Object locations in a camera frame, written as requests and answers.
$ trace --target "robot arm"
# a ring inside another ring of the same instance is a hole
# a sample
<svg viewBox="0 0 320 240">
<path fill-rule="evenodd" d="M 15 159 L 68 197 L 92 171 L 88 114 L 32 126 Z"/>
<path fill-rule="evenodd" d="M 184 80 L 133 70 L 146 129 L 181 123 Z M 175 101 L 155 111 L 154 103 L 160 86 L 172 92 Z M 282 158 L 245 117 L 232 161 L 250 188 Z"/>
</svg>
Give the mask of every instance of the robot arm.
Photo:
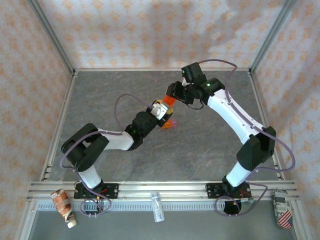
<svg viewBox="0 0 320 240">
<path fill-rule="evenodd" d="M 230 195 L 258 165 L 273 155 L 275 148 L 274 140 L 254 129 L 242 116 L 251 120 L 253 126 L 274 137 L 276 131 L 271 126 L 264 128 L 230 97 L 239 113 L 234 110 L 228 102 L 225 86 L 216 78 L 207 80 L 197 62 L 183 67 L 182 76 L 184 77 L 183 82 L 172 83 L 166 94 L 187 105 L 193 104 L 194 99 L 199 99 L 228 123 L 243 144 L 236 155 L 237 163 L 222 180 L 223 190 L 226 195 Z"/>
<path fill-rule="evenodd" d="M 102 151 L 136 149 L 157 125 L 162 127 L 171 117 L 172 112 L 168 109 L 169 107 L 165 103 L 155 101 L 152 108 L 148 107 L 146 111 L 139 112 L 123 132 L 105 131 L 97 128 L 93 123 L 88 123 L 62 145 L 61 151 L 66 153 L 75 142 L 89 133 L 101 132 L 87 137 L 66 157 L 86 185 L 95 192 L 99 192 L 103 181 L 98 175 L 94 163 Z"/>
</svg>

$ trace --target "aluminum frame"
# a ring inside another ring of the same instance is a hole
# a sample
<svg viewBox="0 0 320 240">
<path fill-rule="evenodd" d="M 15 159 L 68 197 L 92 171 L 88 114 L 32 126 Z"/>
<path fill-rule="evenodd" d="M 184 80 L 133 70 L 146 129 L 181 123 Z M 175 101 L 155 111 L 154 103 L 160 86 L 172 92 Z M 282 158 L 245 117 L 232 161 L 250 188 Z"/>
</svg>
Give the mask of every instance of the aluminum frame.
<svg viewBox="0 0 320 240">
<path fill-rule="evenodd" d="M 45 158 L 45 162 L 44 162 L 42 170 L 41 170 L 41 175 L 40 175 L 39 181 L 45 181 L 49 178 L 49 174 L 51 172 L 52 163 L 54 161 L 54 158 L 55 158 L 55 155 L 57 152 L 60 135 L 62 132 L 62 128 L 64 126 L 65 119 L 66 119 L 66 115 L 67 115 L 70 99 L 72 96 L 72 92 L 74 90 L 77 75 L 78 75 L 77 72 L 75 72 L 72 75 L 71 80 L 69 82 L 69 86 L 65 92 L 63 103 L 61 105 L 60 112 L 59 112 L 58 121 L 57 121 L 56 126 L 54 128 L 53 136 L 51 139 L 48 153 Z"/>
<path fill-rule="evenodd" d="M 207 198 L 205 186 L 207 183 L 220 183 L 219 181 L 123 181 L 118 182 L 118 199 L 112 199 L 116 207 L 112 211 L 150 211 L 147 206 L 151 202 L 150 192 L 160 192 L 162 202 L 167 207 L 166 211 L 212 211 L 213 199 Z M 291 204 L 293 214 L 294 232 L 298 240 L 312 240 L 310 228 L 307 224 L 303 206 L 300 200 L 300 193 L 294 181 L 274 180 L 274 181 L 252 181 L 252 183 L 264 184 L 268 186 L 262 201 L 271 201 L 272 193 L 275 188 L 284 188 L 288 192 L 288 200 Z M 35 219 L 36 211 L 53 210 L 51 192 L 64 188 L 70 197 L 72 204 L 79 206 L 82 199 L 74 199 L 75 187 L 73 182 L 62 181 L 38 181 L 33 182 L 28 193 L 27 202 L 22 212 L 18 230 L 14 236 L 16 240 L 28 239 L 32 224 Z M 251 193 L 256 200 L 264 188 L 251 185 Z M 219 201 L 218 209 L 225 201 Z"/>
<path fill-rule="evenodd" d="M 270 46 L 276 39 L 278 32 L 280 31 L 281 27 L 284 25 L 289 13 L 291 13 L 292 8 L 294 7 L 297 0 L 286 0 L 278 17 L 276 18 L 274 24 L 272 25 L 270 32 L 266 36 L 258 54 L 256 55 L 252 66 L 250 68 L 251 73 L 255 73 L 258 69 L 259 65 L 261 64 L 262 60 L 264 59 L 265 55 L 267 54 Z"/>
<path fill-rule="evenodd" d="M 267 118 L 267 114 L 266 114 L 264 107 L 263 107 L 261 100 L 260 100 L 261 97 L 260 97 L 259 91 L 257 89 L 257 85 L 256 85 L 256 81 L 255 81 L 255 79 L 257 79 L 257 76 L 255 73 L 250 73 L 250 71 L 248 71 L 248 76 L 250 78 L 251 86 L 253 89 L 253 94 L 255 96 L 256 104 L 257 104 L 259 112 L 260 112 L 262 124 L 264 126 L 270 126 L 268 118 Z M 283 165 L 284 165 L 283 161 L 281 161 L 279 159 L 279 154 L 278 154 L 278 151 L 276 148 L 274 149 L 274 153 L 272 155 L 272 160 L 273 160 L 275 169 L 284 169 L 283 168 Z M 279 180 L 286 180 L 286 176 L 283 172 L 277 172 L 276 175 Z"/>
<path fill-rule="evenodd" d="M 67 71 L 69 72 L 70 75 L 73 74 L 75 69 L 72 66 L 71 62 L 69 61 L 68 56 L 67 56 L 64 48 L 62 47 L 57 35 L 55 34 L 51 24 L 49 23 L 46 15 L 45 15 L 45 12 L 41 8 L 40 4 L 38 3 L 37 0 L 27 0 L 27 2 L 29 3 L 30 7 L 32 8 L 34 14 L 39 19 L 44 31 L 48 35 L 50 41 L 52 42 L 52 44 L 54 46 L 54 49 L 56 50 L 59 57 L 61 58 Z"/>
<path fill-rule="evenodd" d="M 201 67 L 202 71 L 232 71 L 233 67 Z M 248 71 L 248 67 L 238 67 L 236 71 Z M 75 72 L 129 72 L 129 71 L 181 71 L 180 67 L 125 67 L 125 68 L 77 68 Z"/>
</svg>

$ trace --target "black mounting plate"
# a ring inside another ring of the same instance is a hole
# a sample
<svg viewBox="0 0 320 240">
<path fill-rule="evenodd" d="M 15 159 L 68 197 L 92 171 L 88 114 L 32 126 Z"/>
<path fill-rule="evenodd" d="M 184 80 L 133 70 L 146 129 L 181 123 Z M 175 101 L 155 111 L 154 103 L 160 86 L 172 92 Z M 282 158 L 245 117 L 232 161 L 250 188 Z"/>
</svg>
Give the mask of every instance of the black mounting plate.
<svg viewBox="0 0 320 240">
<path fill-rule="evenodd" d="M 117 199 L 119 193 L 118 183 L 103 183 L 101 194 L 109 199 Z M 82 183 L 75 184 L 74 199 L 95 199 L 97 195 L 89 192 Z"/>
<path fill-rule="evenodd" d="M 205 190 L 208 195 L 208 199 L 217 199 L 225 196 L 222 188 L 222 182 L 210 182 L 205 185 Z M 242 183 L 236 191 L 233 191 L 229 197 L 234 199 L 250 199 L 252 198 L 250 185 L 246 182 Z"/>
</svg>

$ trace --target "patterned wallpaper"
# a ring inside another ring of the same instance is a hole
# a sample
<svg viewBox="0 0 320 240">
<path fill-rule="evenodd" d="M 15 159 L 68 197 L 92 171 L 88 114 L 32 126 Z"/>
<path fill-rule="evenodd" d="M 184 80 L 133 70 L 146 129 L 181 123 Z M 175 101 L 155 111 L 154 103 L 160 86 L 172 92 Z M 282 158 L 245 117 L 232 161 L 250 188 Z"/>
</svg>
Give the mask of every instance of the patterned wallpaper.
<svg viewBox="0 0 320 240">
<path fill-rule="evenodd" d="M 208 58 L 247 68 L 284 2 L 39 0 L 75 68 L 179 68 Z"/>
<path fill-rule="evenodd" d="M 320 236 L 320 2 L 297 1 L 257 71 L 270 124 L 296 157 L 297 180 L 314 239 Z M 286 150 L 279 148 L 287 167 Z"/>
<path fill-rule="evenodd" d="M 26 0 L 0 1 L 0 239 L 38 181 L 70 76 Z"/>
</svg>

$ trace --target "gray stone surface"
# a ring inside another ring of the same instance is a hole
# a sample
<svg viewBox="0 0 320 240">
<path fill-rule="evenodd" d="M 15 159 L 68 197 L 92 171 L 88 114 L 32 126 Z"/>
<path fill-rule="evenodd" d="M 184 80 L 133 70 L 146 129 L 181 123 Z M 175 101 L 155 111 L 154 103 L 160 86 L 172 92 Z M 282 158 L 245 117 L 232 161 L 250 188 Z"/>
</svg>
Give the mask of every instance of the gray stone surface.
<svg viewBox="0 0 320 240">
<path fill-rule="evenodd" d="M 226 72 L 205 72 L 208 79 L 224 82 Z M 60 169 L 61 145 L 87 123 L 119 131 L 114 117 L 116 98 L 131 93 L 146 103 L 162 99 L 167 86 L 180 81 L 179 71 L 93 71 L 79 72 L 60 137 L 49 179 L 76 181 L 70 170 Z M 247 72 L 237 71 L 230 79 L 233 98 L 252 117 L 261 122 Z M 135 99 L 125 96 L 117 106 L 117 116 L 125 127 L 135 115 L 145 111 Z M 134 151 L 104 151 L 95 163 L 104 181 L 219 181 L 236 163 L 242 144 L 233 130 L 212 109 L 188 108 L 181 102 L 173 107 L 177 127 L 156 127 Z M 272 167 L 269 159 L 265 166 Z M 275 180 L 275 173 L 259 172 L 254 180 Z"/>
</svg>

